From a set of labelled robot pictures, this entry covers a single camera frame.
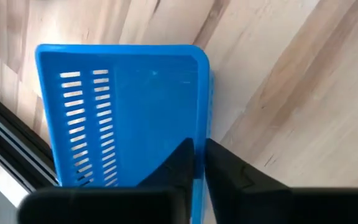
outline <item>basket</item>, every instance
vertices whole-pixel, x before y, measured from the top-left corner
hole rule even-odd
[[[202,220],[213,76],[192,45],[40,45],[53,159],[64,187],[135,187],[193,138],[192,221]]]

